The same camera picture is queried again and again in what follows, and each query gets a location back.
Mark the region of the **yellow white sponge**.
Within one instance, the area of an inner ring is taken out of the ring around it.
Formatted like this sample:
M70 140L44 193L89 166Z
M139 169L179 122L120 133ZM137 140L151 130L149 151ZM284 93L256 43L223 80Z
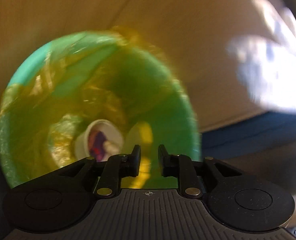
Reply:
M131 153L134 145L141 148L141 161L139 174L135 178L125 178L123 185L130 189L143 189L145 183L151 177L151 148L153 144L153 133L149 123L145 121L137 122L128 132L123 146L124 153Z

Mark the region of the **white paper cup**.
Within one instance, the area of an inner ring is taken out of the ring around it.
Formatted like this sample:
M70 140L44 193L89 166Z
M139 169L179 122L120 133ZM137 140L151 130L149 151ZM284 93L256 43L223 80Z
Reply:
M77 160L93 157L97 162L107 161L112 155L118 155L124 145L120 131L108 120L99 119L88 125L75 141Z

